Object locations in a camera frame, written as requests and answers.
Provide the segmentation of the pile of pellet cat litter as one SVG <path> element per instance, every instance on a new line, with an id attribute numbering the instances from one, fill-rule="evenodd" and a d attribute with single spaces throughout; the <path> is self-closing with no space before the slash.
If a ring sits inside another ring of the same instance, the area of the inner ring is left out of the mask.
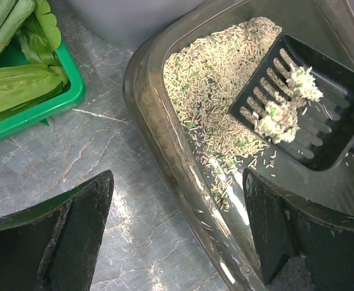
<path id="1" fill-rule="evenodd" d="M 164 64 L 167 94 L 223 211 L 234 174 L 256 166 L 266 147 L 229 108 L 281 30 L 269 18 L 255 17 L 195 39 Z"/>

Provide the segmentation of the green plastic crate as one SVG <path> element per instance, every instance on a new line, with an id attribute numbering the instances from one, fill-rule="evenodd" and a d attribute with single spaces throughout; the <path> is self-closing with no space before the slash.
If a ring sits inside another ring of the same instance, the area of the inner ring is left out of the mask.
<path id="1" fill-rule="evenodd" d="M 85 95 L 85 83 L 64 41 L 55 50 L 69 82 L 63 91 L 38 105 L 30 107 L 0 121 L 0 141 L 19 133 L 42 120 L 58 115 L 80 104 Z M 19 42 L 14 37 L 0 55 L 0 68 L 31 64 L 21 52 Z"/>

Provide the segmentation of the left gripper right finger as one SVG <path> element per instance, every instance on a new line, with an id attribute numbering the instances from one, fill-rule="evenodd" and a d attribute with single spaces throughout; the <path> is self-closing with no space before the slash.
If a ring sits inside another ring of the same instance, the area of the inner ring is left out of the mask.
<path id="1" fill-rule="evenodd" d="M 354 290 L 354 216 L 283 189 L 250 169 L 243 191 L 264 284 L 306 256 L 317 290 Z"/>

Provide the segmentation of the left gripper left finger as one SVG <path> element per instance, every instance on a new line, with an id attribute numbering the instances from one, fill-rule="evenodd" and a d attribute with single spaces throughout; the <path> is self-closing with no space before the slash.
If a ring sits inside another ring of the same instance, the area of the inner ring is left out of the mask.
<path id="1" fill-rule="evenodd" d="M 106 170 L 0 217 L 0 290 L 89 290 L 113 189 Z"/>

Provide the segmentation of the flat green leaf vegetable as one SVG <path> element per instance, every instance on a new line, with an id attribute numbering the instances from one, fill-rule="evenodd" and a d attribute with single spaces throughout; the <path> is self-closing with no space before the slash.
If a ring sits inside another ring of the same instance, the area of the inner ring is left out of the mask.
<path id="1" fill-rule="evenodd" d="M 69 79 L 61 66 L 0 68 L 0 121 L 60 94 Z"/>

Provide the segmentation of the black slotted litter scoop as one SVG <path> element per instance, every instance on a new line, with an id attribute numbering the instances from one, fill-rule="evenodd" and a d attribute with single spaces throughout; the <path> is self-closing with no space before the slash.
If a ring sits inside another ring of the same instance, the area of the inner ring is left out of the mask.
<path id="1" fill-rule="evenodd" d="M 298 109 L 295 139 L 273 144 L 254 132 L 254 115 L 262 117 L 273 91 L 280 90 L 269 70 L 285 81 L 290 64 L 312 66 L 316 85 L 324 96 Z M 314 171 L 339 164 L 348 153 L 354 154 L 354 70 L 305 42 L 281 33 L 269 48 L 253 75 L 230 106 L 230 114 L 251 132 L 271 143 L 289 158 Z"/>

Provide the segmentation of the bundle of green onions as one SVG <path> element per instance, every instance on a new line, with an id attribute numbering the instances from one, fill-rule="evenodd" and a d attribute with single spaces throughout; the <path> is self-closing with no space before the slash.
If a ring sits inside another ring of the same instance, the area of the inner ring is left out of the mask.
<path id="1" fill-rule="evenodd" d="M 22 24 L 15 34 L 27 62 L 44 64 L 53 69 L 65 82 L 67 74 L 55 52 L 61 45 L 61 32 L 56 16 L 47 1 L 18 1 Z"/>

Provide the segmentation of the dark translucent litter box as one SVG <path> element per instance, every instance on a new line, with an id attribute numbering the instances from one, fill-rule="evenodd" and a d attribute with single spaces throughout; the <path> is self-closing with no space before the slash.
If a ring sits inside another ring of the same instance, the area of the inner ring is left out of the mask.
<path id="1" fill-rule="evenodd" d="M 354 1 L 208 1 L 141 45 L 124 77 L 124 97 L 168 190 L 229 290 L 265 290 L 247 220 L 218 209 L 163 83 L 165 60 L 198 37 L 265 16 L 354 69 Z M 354 156 L 322 173 L 283 157 L 258 173 L 321 214 L 354 227 Z"/>

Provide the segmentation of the clumped litter lumps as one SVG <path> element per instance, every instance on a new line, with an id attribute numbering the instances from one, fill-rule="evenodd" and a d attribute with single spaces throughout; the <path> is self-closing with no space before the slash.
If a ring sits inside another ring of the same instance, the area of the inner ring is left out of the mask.
<path id="1" fill-rule="evenodd" d="M 282 92 L 274 90 L 275 100 L 265 103 L 262 117 L 254 115 L 255 133 L 268 138 L 273 144 L 290 143 L 295 139 L 299 130 L 298 109 L 311 102 L 319 102 L 324 96 L 316 85 L 312 68 L 290 64 L 290 70 L 285 72 L 285 81 L 275 76 L 272 69 L 269 70 L 269 76 L 274 77 L 274 83 Z"/>

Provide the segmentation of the grey trash bin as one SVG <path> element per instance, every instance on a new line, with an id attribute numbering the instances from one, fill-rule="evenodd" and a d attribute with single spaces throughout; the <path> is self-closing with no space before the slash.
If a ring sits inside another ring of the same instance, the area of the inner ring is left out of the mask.
<path id="1" fill-rule="evenodd" d="M 84 27 L 114 45 L 136 49 L 202 0 L 72 0 Z"/>

